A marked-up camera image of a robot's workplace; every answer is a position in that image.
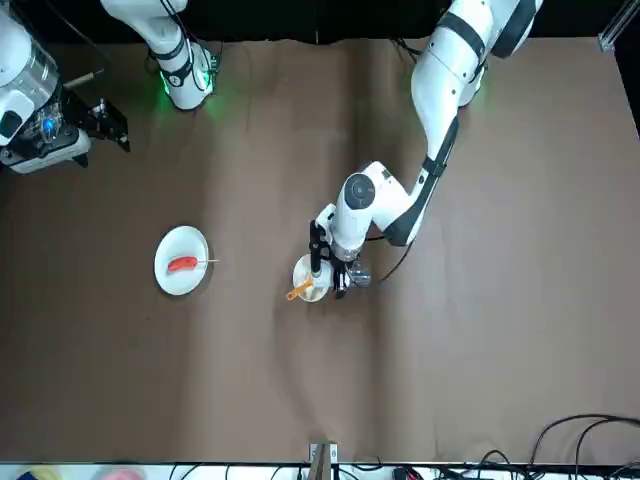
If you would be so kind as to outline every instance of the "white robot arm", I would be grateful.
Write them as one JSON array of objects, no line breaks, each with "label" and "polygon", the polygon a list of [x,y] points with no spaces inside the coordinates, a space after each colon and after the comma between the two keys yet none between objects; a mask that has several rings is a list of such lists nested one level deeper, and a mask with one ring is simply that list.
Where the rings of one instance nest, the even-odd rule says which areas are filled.
[{"label": "white robot arm", "polygon": [[522,45],[542,1],[453,1],[411,78],[413,102],[427,136],[427,155],[415,185],[407,193],[380,162],[349,176],[337,204],[328,205],[311,224],[314,285],[326,288],[330,278],[338,296],[344,294],[351,283],[348,269],[372,222],[394,246],[413,242],[453,148],[458,109],[480,88],[488,54],[507,58]]},{"label": "white robot arm", "polygon": [[108,101],[90,107],[62,84],[53,58],[0,6],[0,163],[18,173],[65,160],[86,166],[90,137],[129,151],[127,128]]},{"label": "white robot arm", "polygon": [[133,28],[160,66],[169,97],[181,110],[198,107],[213,92],[217,60],[188,38],[175,14],[188,0],[101,0],[114,18]]}]

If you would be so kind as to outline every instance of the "small white bowl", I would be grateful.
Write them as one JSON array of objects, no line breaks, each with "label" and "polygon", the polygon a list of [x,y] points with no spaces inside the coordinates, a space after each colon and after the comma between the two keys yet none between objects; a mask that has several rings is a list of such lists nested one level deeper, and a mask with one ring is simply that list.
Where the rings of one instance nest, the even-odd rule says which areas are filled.
[{"label": "small white bowl", "polygon": [[209,246],[200,230],[186,225],[176,227],[158,245],[153,270],[158,285],[169,295],[185,295],[192,291],[204,278],[209,265],[198,263],[192,270],[169,272],[169,262],[179,257],[209,260]]}]

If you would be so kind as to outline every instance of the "blue light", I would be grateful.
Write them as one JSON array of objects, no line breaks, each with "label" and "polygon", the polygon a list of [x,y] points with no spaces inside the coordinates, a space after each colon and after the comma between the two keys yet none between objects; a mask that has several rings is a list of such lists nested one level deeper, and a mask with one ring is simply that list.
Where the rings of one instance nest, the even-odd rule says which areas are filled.
[{"label": "blue light", "polygon": [[53,132],[55,128],[56,128],[56,124],[52,118],[46,118],[42,121],[42,129],[46,133]]}]

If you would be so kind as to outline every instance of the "wire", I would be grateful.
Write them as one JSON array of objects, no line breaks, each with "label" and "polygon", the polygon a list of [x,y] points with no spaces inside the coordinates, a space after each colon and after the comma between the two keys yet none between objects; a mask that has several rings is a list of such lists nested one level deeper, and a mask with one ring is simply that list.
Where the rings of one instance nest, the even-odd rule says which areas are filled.
[{"label": "wire", "polygon": [[283,465],[280,465],[278,468],[276,468],[273,473],[271,474],[271,480],[273,480],[276,476],[276,473],[278,473],[280,471],[280,469],[283,468]]},{"label": "wire", "polygon": [[598,420],[597,422],[594,422],[591,425],[589,425],[587,428],[585,428],[583,430],[582,434],[580,435],[580,438],[578,439],[578,443],[576,444],[575,480],[578,480],[578,472],[579,472],[579,469],[580,469],[580,448],[582,447],[582,442],[584,441],[585,437],[587,436],[587,433],[589,433],[591,430],[593,430],[597,426],[604,425],[605,423],[625,423],[627,425],[632,425],[634,427],[640,427],[640,424],[635,423],[635,422],[630,422],[628,419],[625,419],[624,417],[622,417],[622,418],[607,418],[607,419],[604,419],[604,420]]},{"label": "wire", "polygon": [[187,478],[191,472],[193,472],[196,468],[198,468],[201,465],[202,463],[196,463],[193,467],[187,470],[187,473],[185,473],[182,477],[180,477],[180,480],[185,480],[185,478]]},{"label": "wire", "polygon": [[631,463],[627,463],[626,465],[620,467],[619,469],[613,471],[612,473],[610,473],[608,475],[608,478],[615,478],[616,475],[620,475],[622,472],[624,472],[625,470],[627,470],[628,468],[633,468],[633,467],[640,467],[640,462],[631,462]]},{"label": "wire", "polygon": [[[382,237],[374,237],[372,239],[370,239],[369,241],[374,241],[377,239],[382,239],[384,238]],[[361,465],[357,465],[357,464],[352,464],[351,466],[353,468],[355,468],[356,470],[360,470],[361,472],[375,472],[376,470],[380,470],[382,467],[384,467],[384,465],[382,465],[382,461],[380,460],[380,457],[376,457],[376,460],[378,461],[377,465],[374,465],[373,467],[363,467]]]},{"label": "wire", "polygon": [[[393,267],[391,270],[389,270],[389,272],[388,272],[384,277],[382,277],[380,280],[376,280],[376,281],[374,282],[374,284],[375,284],[375,285],[380,285],[380,284],[381,284],[382,282],[384,282],[385,280],[388,280],[388,279],[389,279],[389,277],[391,277],[391,275],[393,275],[393,274],[396,272],[396,270],[398,270],[398,268],[400,267],[400,265],[402,265],[402,262],[404,262],[404,259],[405,259],[405,258],[407,258],[407,255],[409,254],[409,250],[411,250],[411,247],[412,247],[412,246],[413,246],[413,242],[411,242],[411,243],[407,246],[407,249],[406,249],[406,250],[404,251],[404,253],[402,254],[402,257],[400,257],[400,260],[398,260],[398,263],[396,263],[396,264],[394,265],[394,267]],[[358,284],[358,282],[356,282],[355,278],[353,278],[353,275],[351,275],[351,272],[349,271],[349,269],[348,269],[348,268],[347,268],[345,271],[347,272],[347,275],[349,275],[349,278],[351,279],[351,281],[353,282],[353,284],[354,284],[356,287],[358,287],[358,288],[366,288],[366,287],[367,287],[367,285],[360,285],[360,284]],[[363,470],[362,468],[358,468],[358,470],[361,470],[361,471],[363,471],[363,472],[367,472],[367,471],[379,470],[380,468],[382,468],[382,466],[379,466],[379,467],[374,468],[374,469],[372,469],[372,470]]]},{"label": "wire", "polygon": [[[482,457],[482,460],[480,460],[479,466],[484,465],[491,455],[498,455],[499,457],[502,457],[502,459],[505,461],[507,465],[511,465],[511,462],[509,461],[509,459],[504,453],[502,453],[500,450],[493,449],[493,450],[489,450],[487,453],[484,454],[484,457]],[[510,471],[509,473],[511,474],[511,480],[514,480],[513,471]],[[481,474],[482,474],[482,468],[478,468],[478,480],[480,480]]]},{"label": "wire", "polygon": [[529,459],[529,465],[533,465],[536,461],[536,455],[538,453],[538,450],[540,448],[540,443],[542,442],[542,439],[544,438],[544,436],[549,432],[549,430],[551,430],[554,427],[557,427],[558,425],[561,425],[563,423],[567,423],[567,422],[571,422],[573,420],[581,420],[581,419],[601,419],[601,420],[617,420],[617,421],[625,421],[627,423],[630,423],[632,425],[638,426],[640,427],[640,419],[638,418],[633,418],[633,417],[622,417],[622,416],[618,416],[618,415],[607,415],[604,413],[581,413],[579,415],[571,415],[569,417],[564,417],[561,418],[560,420],[556,420],[555,422],[550,423],[549,425],[547,425],[546,427],[544,427],[542,429],[542,432],[540,432],[540,435],[538,435],[538,438],[536,440],[535,446],[533,447],[533,451],[531,452],[531,458]]},{"label": "wire", "polygon": [[407,258],[407,255],[409,254],[409,251],[411,250],[411,247],[413,247],[413,242],[411,242],[407,246],[407,249],[404,251],[404,254],[402,255],[402,257],[400,257],[400,260],[398,260],[398,263],[396,263],[395,266],[391,270],[389,270],[389,273],[387,273],[384,277],[382,277],[380,280],[378,280],[378,284],[381,284],[385,280],[388,280],[389,277],[391,277],[391,275],[393,275],[396,272],[396,270],[398,270],[398,268],[400,268],[400,265],[402,265],[402,262],[404,262],[404,259]]},{"label": "wire", "polygon": [[347,472],[344,468],[338,468],[338,471],[342,472],[342,473],[346,473],[347,475],[349,475],[351,478],[353,478],[354,480],[360,480],[358,477],[356,477],[353,473],[351,472]]},{"label": "wire", "polygon": [[[111,63],[111,58],[109,57],[109,55],[107,55],[104,50],[102,50],[98,45],[96,45],[93,40],[87,37],[80,30],[78,30],[73,23],[67,20],[65,16],[62,15],[60,10],[58,10],[49,0],[44,0],[44,3],[47,5],[49,10],[51,10],[60,20],[62,20],[67,25],[67,27],[73,30],[76,33],[76,35],[82,38],[88,45],[91,45],[93,49],[96,50],[107,63],[109,64]],[[96,73],[102,73],[102,72],[104,72],[104,68],[102,68]]]},{"label": "wire", "polygon": [[415,48],[411,48],[409,45],[407,45],[407,43],[402,38],[391,38],[390,41],[394,45],[400,47],[405,52],[407,52],[409,54],[409,56],[411,57],[411,60],[413,60],[413,63],[417,63],[418,62],[417,57],[422,54],[422,52],[420,50],[416,50]]}]

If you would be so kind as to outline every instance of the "black wall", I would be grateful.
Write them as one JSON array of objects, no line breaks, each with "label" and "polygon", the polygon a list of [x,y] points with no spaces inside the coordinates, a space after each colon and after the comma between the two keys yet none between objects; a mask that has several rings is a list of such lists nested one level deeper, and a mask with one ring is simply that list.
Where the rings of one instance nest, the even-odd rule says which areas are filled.
[{"label": "black wall", "polygon": [[[51,0],[96,42],[136,42],[128,27],[109,17],[98,0]],[[595,36],[623,0],[546,0],[533,30],[539,37]],[[13,0],[45,41],[78,38],[42,0]],[[343,38],[424,37],[449,0],[190,0],[181,14],[205,40],[278,40],[330,43]]]}]

